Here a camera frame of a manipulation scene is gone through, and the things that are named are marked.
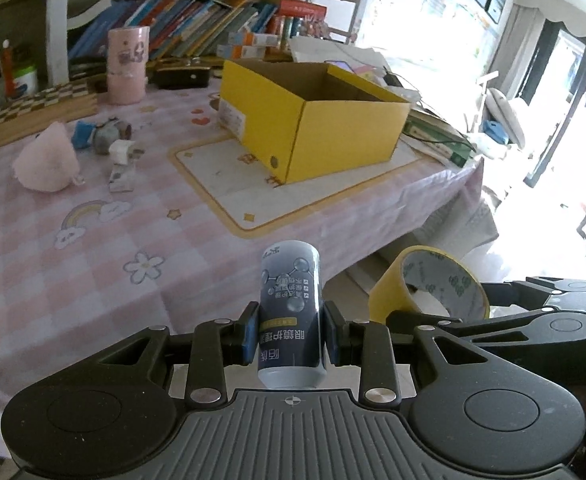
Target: white sticker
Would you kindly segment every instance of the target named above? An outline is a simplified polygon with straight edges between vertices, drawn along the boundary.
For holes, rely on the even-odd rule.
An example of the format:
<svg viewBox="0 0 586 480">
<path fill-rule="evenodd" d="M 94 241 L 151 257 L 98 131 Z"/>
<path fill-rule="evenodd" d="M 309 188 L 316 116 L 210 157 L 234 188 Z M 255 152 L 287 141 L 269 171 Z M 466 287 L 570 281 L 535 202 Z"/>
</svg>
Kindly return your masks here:
<svg viewBox="0 0 586 480">
<path fill-rule="evenodd" d="M 246 116 L 231 103 L 224 99 L 219 100 L 219 109 L 217 111 L 219 124 L 230 130 L 239 140 L 244 137 L 244 123 Z"/>
</svg>

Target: pink tumbler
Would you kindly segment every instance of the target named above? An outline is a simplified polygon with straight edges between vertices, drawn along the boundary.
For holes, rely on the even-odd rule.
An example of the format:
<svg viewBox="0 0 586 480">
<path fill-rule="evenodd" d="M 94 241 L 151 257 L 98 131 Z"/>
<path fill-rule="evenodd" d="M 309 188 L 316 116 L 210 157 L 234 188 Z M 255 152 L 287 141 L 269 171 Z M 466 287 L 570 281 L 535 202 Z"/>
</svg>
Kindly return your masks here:
<svg viewBox="0 0 586 480">
<path fill-rule="evenodd" d="M 148 27 L 109 31 L 107 85 L 115 105 L 139 103 L 147 94 Z"/>
</svg>

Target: door frame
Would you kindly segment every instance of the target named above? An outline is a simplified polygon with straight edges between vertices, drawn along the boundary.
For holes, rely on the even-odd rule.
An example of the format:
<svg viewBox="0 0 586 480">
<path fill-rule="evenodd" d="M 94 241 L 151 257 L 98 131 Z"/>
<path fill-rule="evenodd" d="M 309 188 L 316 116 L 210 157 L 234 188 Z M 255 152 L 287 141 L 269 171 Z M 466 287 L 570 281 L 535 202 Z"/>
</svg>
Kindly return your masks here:
<svg viewBox="0 0 586 480">
<path fill-rule="evenodd" d="M 537 91 L 537 87 L 539 86 L 542 76 L 544 75 L 544 70 L 546 70 L 548 62 L 551 59 L 551 54 L 553 54 L 553 50 L 557 44 L 557 38 L 561 30 L 576 40 L 581 41 L 585 45 L 584 54 L 582 55 L 582 60 L 580 61 L 575 78 L 570 85 L 569 93 L 572 94 L 572 100 L 570 102 L 569 111 L 566 114 L 564 120 L 553 133 L 553 139 L 544 150 L 544 153 L 535 166 L 535 170 L 531 175 L 527 175 L 524 179 L 525 184 L 527 184 L 529 187 L 535 187 L 540 177 L 547 170 L 548 164 L 551 162 L 551 159 L 553 158 L 553 155 L 557 150 L 562 137 L 570 125 L 570 120 L 572 119 L 573 115 L 575 115 L 575 112 L 580 105 L 580 101 L 582 100 L 582 96 L 586 92 L 586 38 L 581 38 L 571 34 L 566 29 L 564 22 L 555 23 L 546 20 L 544 22 L 542 33 L 539 37 L 539 40 L 537 41 L 537 45 L 535 46 L 533 57 L 529 63 L 528 69 L 526 70 L 526 75 L 524 76 L 524 80 L 522 81 L 517 96 L 524 99 L 524 101 L 530 105 L 531 100 L 533 99 L 533 95 L 535 95 L 535 91 Z"/>
</svg>

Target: open cardboard box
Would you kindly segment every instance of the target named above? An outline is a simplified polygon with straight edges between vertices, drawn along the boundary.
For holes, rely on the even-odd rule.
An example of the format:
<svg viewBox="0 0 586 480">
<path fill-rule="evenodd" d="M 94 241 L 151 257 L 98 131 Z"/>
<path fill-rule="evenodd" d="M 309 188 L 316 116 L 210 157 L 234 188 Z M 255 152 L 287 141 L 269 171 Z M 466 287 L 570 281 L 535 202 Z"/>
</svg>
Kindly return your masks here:
<svg viewBox="0 0 586 480">
<path fill-rule="evenodd" d="M 328 63 L 226 62 L 219 120 L 281 182 L 389 160 L 411 105 Z"/>
</svg>

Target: checkered pattern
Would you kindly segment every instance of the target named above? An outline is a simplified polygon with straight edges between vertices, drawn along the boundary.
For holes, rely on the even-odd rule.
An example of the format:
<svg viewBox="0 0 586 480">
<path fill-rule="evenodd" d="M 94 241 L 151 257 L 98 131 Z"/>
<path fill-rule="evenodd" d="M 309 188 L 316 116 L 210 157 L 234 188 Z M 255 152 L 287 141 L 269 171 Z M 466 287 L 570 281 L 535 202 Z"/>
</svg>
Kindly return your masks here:
<svg viewBox="0 0 586 480">
<path fill-rule="evenodd" d="M 46 89 L 33 96 L 25 96 L 0 108 L 0 124 L 18 118 L 29 112 L 42 110 L 74 97 L 81 97 L 89 93 L 84 82 L 73 82 Z"/>
<path fill-rule="evenodd" d="M 50 194 L 26 190 L 11 164 L 31 139 L 0 148 L 0 416 L 20 389 L 144 327 L 165 324 L 186 332 L 208 319 L 237 318 L 259 298 L 260 256 L 274 242 L 313 244 L 327 280 L 421 225 L 458 191 L 479 198 L 481 170 L 454 172 L 420 160 L 262 238 L 238 238 L 167 158 L 174 146 L 220 134 L 209 105 L 216 89 L 151 91 L 129 107 L 112 107 L 100 97 L 93 120 L 117 115 L 129 121 L 133 138 L 147 149 L 130 193 L 110 195 L 112 165 L 91 150 L 78 155 L 84 186 Z M 193 123 L 204 117 L 211 121 Z M 99 201 L 131 208 L 108 222 L 96 212 L 78 216 L 76 225 L 86 232 L 56 249 L 69 212 Z M 181 216 L 168 218 L 171 210 Z M 141 252 L 146 256 L 136 260 Z M 126 269 L 139 269 L 146 257 L 153 264 L 163 258 L 156 267 L 161 275 L 133 280 Z M 134 283 L 138 278 L 144 279 Z M 0 435 L 0 455 L 6 453 Z"/>
</svg>

